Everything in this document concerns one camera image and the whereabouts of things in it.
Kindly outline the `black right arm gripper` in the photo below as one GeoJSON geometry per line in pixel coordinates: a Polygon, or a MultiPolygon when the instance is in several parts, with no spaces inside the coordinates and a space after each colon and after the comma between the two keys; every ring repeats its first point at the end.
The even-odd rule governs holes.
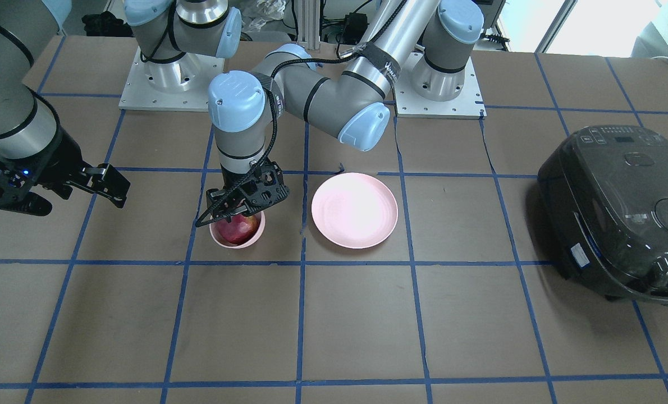
{"type": "Polygon", "coordinates": [[[96,167],[86,163],[72,136],[58,131],[49,145],[27,158],[6,158],[0,147],[0,210],[46,217],[52,204],[31,192],[34,186],[53,191],[62,199],[69,199],[77,187],[123,209],[131,182],[109,163],[96,167]]]}

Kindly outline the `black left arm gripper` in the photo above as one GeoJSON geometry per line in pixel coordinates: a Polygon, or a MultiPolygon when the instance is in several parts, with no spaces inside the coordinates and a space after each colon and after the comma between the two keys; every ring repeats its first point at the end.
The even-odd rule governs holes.
{"type": "Polygon", "coordinates": [[[231,221],[236,215],[252,217],[287,199],[290,188],[283,183],[283,173],[275,162],[265,162],[251,174],[238,174],[223,168],[224,188],[205,192],[206,209],[195,222],[205,227],[220,220],[231,221]]]}

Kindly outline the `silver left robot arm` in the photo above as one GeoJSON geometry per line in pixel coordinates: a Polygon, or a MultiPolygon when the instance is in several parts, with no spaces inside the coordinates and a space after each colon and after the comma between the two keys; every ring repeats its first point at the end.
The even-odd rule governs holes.
{"type": "MultiPolygon", "coordinates": [[[[226,1],[126,1],[123,9],[158,90],[190,90],[197,56],[233,57],[241,41],[241,12],[226,1]]],[[[65,200],[79,189],[125,204],[130,182],[110,164],[86,163],[56,110],[22,81],[70,10],[70,1],[0,1],[0,210],[48,215],[52,204],[35,186],[65,200]]],[[[252,217],[288,197],[282,170],[269,159],[283,112],[360,151],[377,145],[390,120],[383,102],[419,40],[417,91],[435,102],[457,97],[483,24],[473,1],[387,1],[360,42],[334,59],[345,66],[338,79],[318,71],[326,59],[295,43],[252,71],[215,76],[208,110],[224,186],[208,195],[196,227],[252,217]]]]}

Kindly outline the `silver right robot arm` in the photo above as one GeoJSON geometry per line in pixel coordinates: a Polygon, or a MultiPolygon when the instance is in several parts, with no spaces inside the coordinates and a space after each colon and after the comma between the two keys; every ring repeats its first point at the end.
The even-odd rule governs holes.
{"type": "MultiPolygon", "coordinates": [[[[108,163],[86,163],[56,110],[22,81],[70,10],[70,1],[0,1],[0,210],[48,215],[35,186],[126,202],[130,182],[108,163]]],[[[239,46],[241,11],[226,1],[126,1],[124,12],[139,49],[120,107],[205,112],[209,82],[239,46]]]]}

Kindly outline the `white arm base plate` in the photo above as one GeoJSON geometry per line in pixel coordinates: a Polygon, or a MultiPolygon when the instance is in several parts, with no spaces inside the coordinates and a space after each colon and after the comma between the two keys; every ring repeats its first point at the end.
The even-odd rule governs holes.
{"type": "Polygon", "coordinates": [[[168,64],[142,62],[136,50],[119,108],[159,112],[207,112],[208,85],[224,59],[187,53],[168,64]]]}
{"type": "Polygon", "coordinates": [[[462,71],[445,74],[427,64],[424,53],[410,53],[395,85],[396,113],[407,118],[487,116],[472,59],[462,71]]]}

